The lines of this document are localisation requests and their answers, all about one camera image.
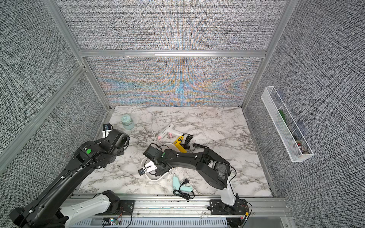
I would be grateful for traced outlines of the white orange glue gun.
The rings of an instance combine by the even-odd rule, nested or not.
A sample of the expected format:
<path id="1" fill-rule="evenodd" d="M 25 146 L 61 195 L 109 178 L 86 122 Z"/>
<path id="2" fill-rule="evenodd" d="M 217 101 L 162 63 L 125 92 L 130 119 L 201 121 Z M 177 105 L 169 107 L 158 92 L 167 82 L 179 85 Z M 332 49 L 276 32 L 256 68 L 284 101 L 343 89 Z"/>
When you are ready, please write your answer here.
<path id="1" fill-rule="evenodd" d="M 154 171 L 156 170 L 157 167 L 155 166 L 154 162 L 153 161 L 150 161 L 149 163 L 147 163 L 145 166 L 144 166 L 144 172 L 145 173 L 149 173 L 151 171 Z"/>

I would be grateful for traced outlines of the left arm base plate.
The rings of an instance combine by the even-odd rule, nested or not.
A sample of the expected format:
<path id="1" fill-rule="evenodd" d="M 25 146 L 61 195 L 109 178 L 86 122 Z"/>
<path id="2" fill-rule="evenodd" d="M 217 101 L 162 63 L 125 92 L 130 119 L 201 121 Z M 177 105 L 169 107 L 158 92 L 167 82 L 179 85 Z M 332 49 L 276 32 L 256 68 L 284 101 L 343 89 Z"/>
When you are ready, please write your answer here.
<path id="1" fill-rule="evenodd" d="M 106 216 L 106 215 L 132 215 L 133 210 L 135 207 L 135 201 L 134 200 L 119 200 L 118 202 L 112 202 L 107 210 L 103 213 L 99 213 L 99 216 Z"/>

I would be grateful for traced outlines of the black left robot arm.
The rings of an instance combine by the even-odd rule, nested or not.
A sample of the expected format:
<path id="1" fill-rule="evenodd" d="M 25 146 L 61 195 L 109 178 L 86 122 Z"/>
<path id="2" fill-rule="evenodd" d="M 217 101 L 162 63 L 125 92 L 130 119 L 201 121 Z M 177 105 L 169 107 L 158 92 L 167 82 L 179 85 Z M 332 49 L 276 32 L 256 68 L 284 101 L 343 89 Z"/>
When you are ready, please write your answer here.
<path id="1" fill-rule="evenodd" d="M 10 213 L 11 221 L 20 228 L 68 228 L 88 217 L 116 212 L 119 197 L 111 190 L 84 203 L 64 207 L 64 201 L 94 170 L 105 168 L 123 155 L 130 137 L 113 129 L 106 138 L 88 141 L 74 153 L 65 169 L 33 202 Z"/>

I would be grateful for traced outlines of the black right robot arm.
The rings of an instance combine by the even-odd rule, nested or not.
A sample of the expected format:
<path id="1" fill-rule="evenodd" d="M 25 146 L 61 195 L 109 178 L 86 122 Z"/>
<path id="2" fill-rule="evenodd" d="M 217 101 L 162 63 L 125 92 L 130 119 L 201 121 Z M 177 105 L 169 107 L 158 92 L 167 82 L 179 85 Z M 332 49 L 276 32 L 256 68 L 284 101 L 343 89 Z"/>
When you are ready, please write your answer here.
<path id="1" fill-rule="evenodd" d="M 234 168 L 212 149 L 205 148 L 202 152 L 188 154 L 172 149 L 162 151 L 149 146 L 143 155 L 150 162 L 138 170 L 139 175 L 154 171 L 155 176 L 159 177 L 174 168 L 195 170 L 211 187 L 219 190 L 224 205 L 235 205 L 237 194 L 230 184 Z"/>

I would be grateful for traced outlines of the yellow black glue gun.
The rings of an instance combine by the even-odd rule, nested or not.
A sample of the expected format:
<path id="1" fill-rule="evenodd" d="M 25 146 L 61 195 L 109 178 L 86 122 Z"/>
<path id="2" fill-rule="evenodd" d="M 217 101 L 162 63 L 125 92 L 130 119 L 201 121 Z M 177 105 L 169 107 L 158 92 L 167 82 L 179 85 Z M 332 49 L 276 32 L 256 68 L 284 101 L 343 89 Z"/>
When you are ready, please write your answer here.
<path id="1" fill-rule="evenodd" d="M 187 153 L 190 149 L 190 141 L 193 139 L 193 135 L 183 134 L 177 138 L 174 142 L 174 146 L 182 153 Z"/>

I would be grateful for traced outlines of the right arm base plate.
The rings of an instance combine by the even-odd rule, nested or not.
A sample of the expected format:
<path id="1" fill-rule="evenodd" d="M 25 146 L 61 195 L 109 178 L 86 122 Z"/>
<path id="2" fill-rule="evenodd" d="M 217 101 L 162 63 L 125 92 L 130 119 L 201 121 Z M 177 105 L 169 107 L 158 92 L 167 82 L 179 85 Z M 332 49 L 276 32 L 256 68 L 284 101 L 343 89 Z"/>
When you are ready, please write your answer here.
<path id="1" fill-rule="evenodd" d="M 236 199 L 233 206 L 224 204 L 220 199 L 212 199 L 207 209 L 212 215 L 248 215 L 250 212 L 247 201 L 242 199 Z"/>

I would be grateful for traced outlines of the white pink glue gun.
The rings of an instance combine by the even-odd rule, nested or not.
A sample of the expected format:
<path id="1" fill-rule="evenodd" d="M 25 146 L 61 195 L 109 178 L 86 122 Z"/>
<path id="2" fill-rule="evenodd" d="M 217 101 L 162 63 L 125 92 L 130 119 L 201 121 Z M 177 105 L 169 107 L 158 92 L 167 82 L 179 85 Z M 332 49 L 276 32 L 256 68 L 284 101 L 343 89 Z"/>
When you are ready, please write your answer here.
<path id="1" fill-rule="evenodd" d="M 175 130 L 174 127 L 174 124 L 170 123 L 158 134 L 157 139 L 161 140 L 165 137 L 165 135 L 169 135 L 169 137 L 172 138 L 173 136 L 180 137 L 184 134 L 183 132 Z"/>

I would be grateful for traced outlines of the white storage box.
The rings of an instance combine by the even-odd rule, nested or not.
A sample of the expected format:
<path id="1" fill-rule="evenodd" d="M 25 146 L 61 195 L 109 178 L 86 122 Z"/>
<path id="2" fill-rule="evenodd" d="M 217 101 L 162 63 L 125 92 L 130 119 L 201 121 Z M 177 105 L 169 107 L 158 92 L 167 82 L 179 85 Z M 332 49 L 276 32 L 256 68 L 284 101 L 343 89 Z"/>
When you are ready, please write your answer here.
<path id="1" fill-rule="evenodd" d="M 179 150 L 174 146 L 173 143 L 166 143 L 164 145 L 161 145 L 162 150 L 167 150 L 167 149 L 171 149 L 173 151 L 179 152 Z M 141 167 L 143 168 L 147 163 L 149 163 L 150 160 L 147 159 L 146 157 L 141 161 Z M 169 171 L 167 171 L 166 173 L 160 175 L 160 176 L 156 176 L 156 170 L 151 171 L 149 173 L 145 173 L 143 176 L 145 176 L 147 179 L 149 179 L 150 181 L 159 181 L 161 179 L 163 179 L 167 174 L 169 173 Z"/>

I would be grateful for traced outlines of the mint green glue gun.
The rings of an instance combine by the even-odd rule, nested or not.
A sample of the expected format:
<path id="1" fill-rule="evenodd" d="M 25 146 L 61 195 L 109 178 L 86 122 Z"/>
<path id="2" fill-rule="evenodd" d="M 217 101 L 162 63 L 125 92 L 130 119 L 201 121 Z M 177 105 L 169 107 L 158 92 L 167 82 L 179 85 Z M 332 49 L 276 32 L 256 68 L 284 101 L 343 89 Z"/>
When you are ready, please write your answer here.
<path id="1" fill-rule="evenodd" d="M 195 193 L 192 186 L 187 186 L 188 179 L 180 182 L 177 176 L 173 176 L 173 194 L 185 200 L 192 200 L 195 198 Z"/>

